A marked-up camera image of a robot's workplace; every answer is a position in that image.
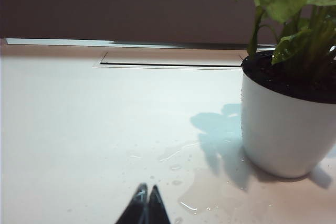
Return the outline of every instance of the potted plant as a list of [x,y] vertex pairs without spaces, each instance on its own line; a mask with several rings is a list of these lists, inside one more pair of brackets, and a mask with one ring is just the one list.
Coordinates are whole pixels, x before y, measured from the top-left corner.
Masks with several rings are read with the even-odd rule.
[[[336,0],[254,2],[249,56],[242,63],[243,146],[267,172],[301,177],[336,141]],[[308,17],[302,8],[311,8]],[[264,24],[268,19],[283,25],[280,34]],[[274,51],[256,52],[262,27],[274,33]]]

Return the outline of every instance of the plant stem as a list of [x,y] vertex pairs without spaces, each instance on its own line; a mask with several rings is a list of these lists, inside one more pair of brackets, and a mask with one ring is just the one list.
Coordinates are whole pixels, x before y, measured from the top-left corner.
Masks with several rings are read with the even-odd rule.
[[295,22],[295,30],[298,33],[299,32],[299,21],[301,16],[302,8],[298,11],[298,13],[295,14],[293,21]]
[[314,21],[315,21],[315,17],[316,17],[316,11],[317,11],[317,7],[316,7],[316,5],[314,5],[313,9],[311,10],[309,28],[312,28],[315,24]]

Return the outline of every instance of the water droplet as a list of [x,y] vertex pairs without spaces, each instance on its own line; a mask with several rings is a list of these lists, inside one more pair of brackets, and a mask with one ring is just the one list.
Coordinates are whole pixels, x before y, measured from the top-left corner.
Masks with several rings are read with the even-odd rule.
[[174,224],[181,224],[183,222],[183,219],[181,217],[177,217],[174,221]]
[[142,158],[140,156],[135,156],[135,155],[131,155],[130,157],[133,157],[133,158]]
[[175,186],[178,186],[180,184],[182,184],[182,181],[180,181],[180,180],[174,180],[173,181],[173,185],[175,185]]
[[180,165],[172,165],[172,166],[170,167],[170,169],[171,169],[171,170],[179,170],[179,169],[181,169],[181,166],[180,166]]
[[188,206],[186,203],[183,203],[182,201],[180,203],[181,203],[181,205],[185,206],[186,208],[188,208],[191,211],[197,211],[197,207]]

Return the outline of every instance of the spilled water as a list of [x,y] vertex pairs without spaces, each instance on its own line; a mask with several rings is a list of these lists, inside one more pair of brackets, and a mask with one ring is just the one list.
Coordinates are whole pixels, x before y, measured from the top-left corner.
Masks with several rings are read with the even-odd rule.
[[189,148],[189,147],[193,147],[196,145],[199,145],[199,141],[189,141],[189,142],[177,145],[177,146],[168,147],[166,148],[164,153],[158,157],[157,160],[159,160],[160,162],[167,161],[171,159],[173,156],[175,156],[176,154],[178,154],[184,148]]
[[208,169],[196,169],[191,187],[178,198],[178,203],[191,214],[203,211],[222,210],[232,216],[242,203],[223,193],[228,187],[227,180],[215,177]]

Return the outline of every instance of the plant pot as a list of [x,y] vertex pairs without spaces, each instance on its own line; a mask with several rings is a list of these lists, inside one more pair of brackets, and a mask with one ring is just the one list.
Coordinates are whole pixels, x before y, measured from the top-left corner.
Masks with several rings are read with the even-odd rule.
[[[256,59],[268,57],[270,61],[271,55],[263,52]],[[272,78],[252,70],[258,64],[250,62],[247,58],[242,64],[245,152],[271,174],[301,177],[326,156],[336,141],[336,90],[307,94],[300,87],[272,83]]]

